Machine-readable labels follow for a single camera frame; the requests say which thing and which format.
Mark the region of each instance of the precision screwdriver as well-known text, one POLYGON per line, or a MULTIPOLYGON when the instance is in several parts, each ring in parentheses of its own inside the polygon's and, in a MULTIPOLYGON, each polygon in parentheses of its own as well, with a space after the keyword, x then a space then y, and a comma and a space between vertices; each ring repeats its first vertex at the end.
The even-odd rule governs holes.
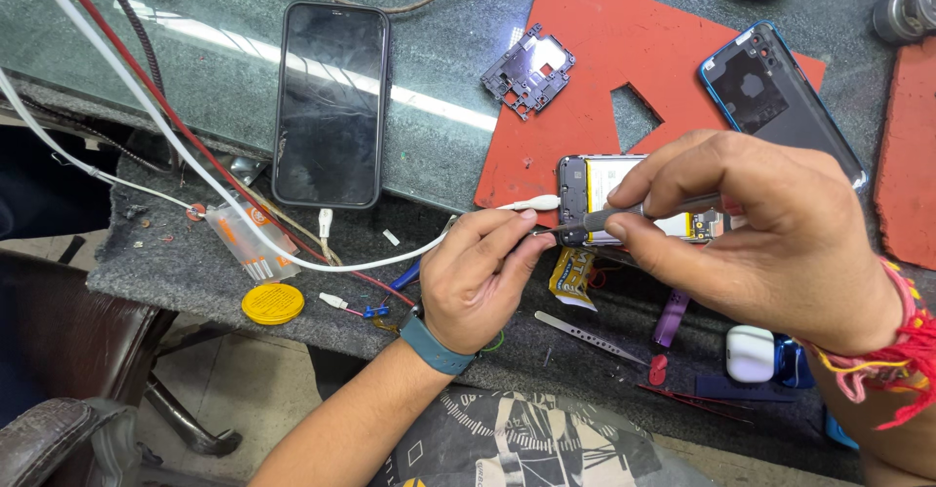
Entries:
MULTIPOLYGON (((709 193, 707 195, 693 196, 691 198, 686 198, 682 204, 675 206, 673 208, 674 214, 679 213, 688 213, 689 210, 698 209, 698 208, 712 208, 721 201, 722 195, 719 193, 709 193)), ((595 211, 592 213, 586 213, 582 216, 581 221, 578 224, 563 224, 551 230, 542 230, 534 231, 533 235, 542 235, 543 233, 560 233, 563 231, 574 231, 574 230, 586 230, 590 233, 595 231, 603 231, 605 229, 605 222, 607 218, 613 214, 618 213, 631 213, 639 214, 649 218, 650 220, 656 220, 655 216, 649 216, 643 212, 643 202, 632 205, 625 208, 611 208, 611 209, 602 209, 601 211, 595 211)))

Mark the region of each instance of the man's right hand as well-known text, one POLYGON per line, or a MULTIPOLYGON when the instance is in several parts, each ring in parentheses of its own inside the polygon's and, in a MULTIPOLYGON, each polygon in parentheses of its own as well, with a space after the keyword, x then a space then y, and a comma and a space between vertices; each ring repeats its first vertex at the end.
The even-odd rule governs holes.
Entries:
POLYGON ((606 230, 644 270, 739 322, 841 355, 894 342, 899 296, 872 252, 854 189, 825 153, 694 131, 631 170, 608 203, 643 200, 647 214, 664 216, 714 191, 744 216, 702 249, 634 214, 609 218, 606 230))

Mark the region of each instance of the teal watch strap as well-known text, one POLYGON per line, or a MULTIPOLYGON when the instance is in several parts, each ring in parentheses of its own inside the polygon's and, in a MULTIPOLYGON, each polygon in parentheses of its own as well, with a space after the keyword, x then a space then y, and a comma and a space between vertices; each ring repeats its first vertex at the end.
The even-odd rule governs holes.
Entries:
POLYGON ((417 302, 404 317, 400 337, 403 337, 415 353, 435 370, 449 375, 462 373, 468 363, 474 361, 474 354, 462 355, 443 347, 422 320, 416 316, 420 304, 421 302, 417 302))

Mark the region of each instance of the floor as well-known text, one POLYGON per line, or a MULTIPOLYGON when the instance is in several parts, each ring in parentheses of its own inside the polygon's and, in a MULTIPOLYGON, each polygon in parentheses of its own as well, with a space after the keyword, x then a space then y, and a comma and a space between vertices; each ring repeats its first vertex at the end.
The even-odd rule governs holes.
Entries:
MULTIPOLYGON (((106 234, 101 230, 81 235, 88 242, 71 265, 93 269, 94 251, 106 234)), ((69 242, 70 236, 12 240, 0 242, 0 248, 57 260, 69 242)), ((173 329, 198 322, 193 315, 180 314, 173 329)), ((233 428, 243 442, 224 458, 195 454, 145 400, 136 439, 165 461, 164 468, 228 483, 246 483, 276 443, 322 402, 304 345, 245 331, 161 358, 154 372, 206 429, 217 434, 233 428)), ((659 434, 654 437, 725 487, 855 487, 659 434)))

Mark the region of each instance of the leather chair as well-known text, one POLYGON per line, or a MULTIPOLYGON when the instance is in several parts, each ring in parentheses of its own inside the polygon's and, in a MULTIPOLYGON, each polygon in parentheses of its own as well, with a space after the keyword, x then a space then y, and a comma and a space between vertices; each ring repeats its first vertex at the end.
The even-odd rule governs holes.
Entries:
POLYGON ((143 398, 159 340, 176 313, 91 293, 86 277, 64 264, 0 251, 0 284, 12 288, 22 355, 46 396, 58 398, 0 429, 0 486, 100 486, 106 475, 88 441, 95 433, 105 447, 123 443, 126 452, 129 443, 138 459, 136 410, 128 406, 143 398))

